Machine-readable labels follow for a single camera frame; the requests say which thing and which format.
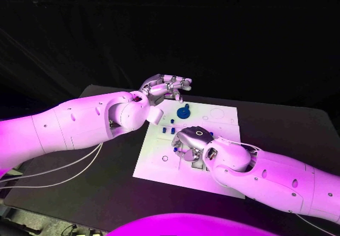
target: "floor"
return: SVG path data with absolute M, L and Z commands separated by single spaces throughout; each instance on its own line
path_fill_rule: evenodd
M 13 222 L 18 224 L 24 224 L 29 228 L 33 228 L 34 230 L 41 229 L 40 236 L 60 236 L 65 228 L 72 225 L 70 223 L 65 221 L 52 219 L 41 215 L 36 215 L 23 210 L 16 210 L 10 218 Z M 63 233 L 65 236 L 67 235 L 69 230 L 70 228 L 65 231 Z M 78 228 L 73 230 L 73 232 L 83 235 L 86 231 L 88 231 L 88 228 L 80 227 L 80 226 L 78 226 Z

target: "robotic hand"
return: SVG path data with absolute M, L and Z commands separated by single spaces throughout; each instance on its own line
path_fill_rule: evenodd
M 178 131 L 171 142 L 173 147 L 190 147 L 175 154 L 191 162 L 201 158 L 222 186 L 281 211 L 340 224 L 340 177 L 245 144 L 256 149 L 248 151 L 239 144 L 222 137 L 214 139 L 199 126 Z
M 145 120 L 158 124 L 164 98 L 183 102 L 178 89 L 191 79 L 155 75 L 139 91 L 73 99 L 46 112 L 0 122 L 0 170 L 49 152 L 88 148 L 137 130 Z

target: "gray table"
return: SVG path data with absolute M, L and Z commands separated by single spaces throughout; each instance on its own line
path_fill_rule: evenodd
M 88 86 L 80 97 L 122 90 L 128 91 Z M 236 107 L 242 142 L 340 175 L 340 139 L 325 112 L 194 96 L 184 96 L 184 101 Z M 250 199 L 236 199 L 134 178 L 147 126 L 148 122 L 137 131 L 103 143 L 96 161 L 73 180 L 50 188 L 13 189 L 4 204 L 103 231 L 150 215 L 188 212 L 235 220 L 279 235 L 321 235 L 294 214 Z M 92 147 L 60 151 L 34 158 L 24 174 L 73 162 L 90 150 Z M 90 158 L 44 176 L 21 179 L 17 185 L 56 183 L 73 176 L 89 161 Z M 331 232 L 340 231 L 334 223 L 307 218 Z

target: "white board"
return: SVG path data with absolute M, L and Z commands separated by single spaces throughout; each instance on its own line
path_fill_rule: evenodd
M 190 117 L 180 119 L 177 109 L 184 104 L 188 104 Z M 148 125 L 132 176 L 243 199 L 245 195 L 239 191 L 214 182 L 203 161 L 186 162 L 174 154 L 170 145 L 174 137 L 171 128 L 177 133 L 190 126 L 203 127 L 213 133 L 213 137 L 222 136 L 239 142 L 237 109 L 193 102 L 180 104 L 173 100 L 164 100 L 157 107 L 164 115 L 158 125 Z M 178 150 L 187 151 L 188 147 L 183 146 Z

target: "black cable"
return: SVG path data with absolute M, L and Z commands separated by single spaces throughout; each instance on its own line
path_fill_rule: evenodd
M 76 225 L 70 225 L 69 227 L 72 227 L 72 230 L 70 230 L 70 232 L 69 232 L 69 233 L 72 233 L 72 232 L 73 232 L 73 229 L 76 228 Z

